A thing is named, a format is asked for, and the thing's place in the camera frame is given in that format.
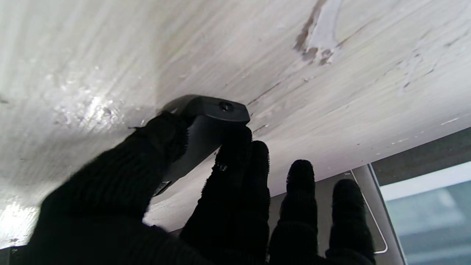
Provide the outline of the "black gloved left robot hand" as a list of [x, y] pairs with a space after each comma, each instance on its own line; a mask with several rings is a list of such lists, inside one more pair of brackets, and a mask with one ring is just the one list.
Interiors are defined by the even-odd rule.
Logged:
[[183, 119], [163, 111], [101, 153], [42, 202], [24, 265], [375, 265], [362, 192], [338, 181], [325, 257], [318, 253], [312, 164], [296, 160], [269, 232], [269, 150], [243, 126], [219, 149], [201, 198], [178, 237], [143, 217], [187, 147]]

